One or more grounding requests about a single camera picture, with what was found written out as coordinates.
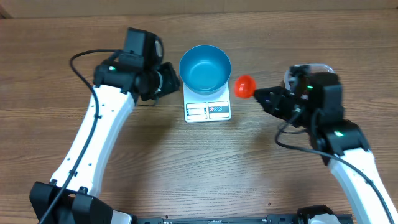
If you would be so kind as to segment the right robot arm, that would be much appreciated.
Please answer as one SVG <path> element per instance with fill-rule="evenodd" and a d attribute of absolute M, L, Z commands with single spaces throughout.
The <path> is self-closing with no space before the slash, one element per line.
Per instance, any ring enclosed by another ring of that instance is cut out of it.
<path fill-rule="evenodd" d="M 344 118 L 338 75 L 312 73 L 308 97 L 281 86 L 254 90 L 264 111 L 288 125 L 305 128 L 311 149 L 276 141 L 286 149 L 318 154 L 341 185 L 358 223 L 397 223 L 397 210 L 377 171 L 375 157 L 360 127 Z"/>

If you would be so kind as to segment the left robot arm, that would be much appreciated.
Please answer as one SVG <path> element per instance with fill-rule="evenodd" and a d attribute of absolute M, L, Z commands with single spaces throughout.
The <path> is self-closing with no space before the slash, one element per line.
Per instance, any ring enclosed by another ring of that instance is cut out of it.
<path fill-rule="evenodd" d="M 29 195 L 39 223 L 137 223 L 137 217 L 99 199 L 103 176 L 119 132 L 138 100 L 176 92 L 180 81 L 163 62 L 161 38 L 128 28 L 124 47 L 94 69 L 90 102 L 75 140 L 49 183 L 36 182 Z"/>

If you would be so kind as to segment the red scoop with blue handle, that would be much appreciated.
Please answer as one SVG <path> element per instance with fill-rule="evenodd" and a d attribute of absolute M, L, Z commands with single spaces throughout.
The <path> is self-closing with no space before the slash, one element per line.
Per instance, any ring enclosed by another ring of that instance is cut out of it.
<path fill-rule="evenodd" d="M 234 83 L 234 94 L 238 98 L 247 99 L 254 95 L 256 88 L 257 83 L 252 76 L 241 75 Z"/>

